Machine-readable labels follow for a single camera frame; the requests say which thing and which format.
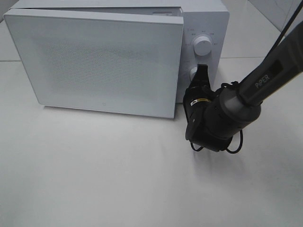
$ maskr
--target white tabletop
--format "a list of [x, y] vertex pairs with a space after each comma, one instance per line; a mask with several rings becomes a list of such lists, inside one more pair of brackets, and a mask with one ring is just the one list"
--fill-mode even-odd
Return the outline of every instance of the white tabletop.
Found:
[[[216, 88], [258, 66], [278, 35], [249, 2], [226, 2], [231, 17], [263, 23], [248, 40], [227, 33]], [[229, 27], [244, 32], [233, 20]], [[302, 226], [302, 76], [263, 103], [239, 154], [193, 152], [181, 105], [174, 120], [41, 106], [5, 29], [2, 22], [1, 227]]]

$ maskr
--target white wall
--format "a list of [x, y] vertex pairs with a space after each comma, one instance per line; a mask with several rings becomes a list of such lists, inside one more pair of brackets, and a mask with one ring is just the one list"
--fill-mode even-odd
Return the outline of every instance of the white wall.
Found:
[[0, 0], [0, 22], [3, 20], [3, 14], [17, 1], [18, 0]]
[[[281, 31], [301, 0], [250, 0], [250, 2]], [[288, 33], [301, 21], [303, 21], [302, 10]]]

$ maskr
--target white microwave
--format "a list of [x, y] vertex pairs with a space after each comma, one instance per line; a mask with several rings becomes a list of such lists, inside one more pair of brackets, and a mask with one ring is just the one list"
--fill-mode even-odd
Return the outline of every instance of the white microwave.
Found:
[[4, 19], [39, 103], [173, 118], [197, 64], [213, 84], [220, 0], [20, 0]]

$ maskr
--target microwave door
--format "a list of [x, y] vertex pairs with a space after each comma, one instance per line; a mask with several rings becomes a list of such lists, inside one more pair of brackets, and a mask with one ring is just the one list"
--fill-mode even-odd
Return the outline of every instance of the microwave door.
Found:
[[183, 17], [11, 9], [39, 103], [173, 118]]

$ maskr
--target piper logo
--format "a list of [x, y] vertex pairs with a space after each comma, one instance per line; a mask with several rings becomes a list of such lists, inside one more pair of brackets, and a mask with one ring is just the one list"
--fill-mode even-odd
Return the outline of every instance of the piper logo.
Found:
[[269, 81], [270, 78], [268, 75], [263, 76], [258, 83], [255, 83], [256, 88], [260, 88], [261, 86], [263, 86], [267, 81]]

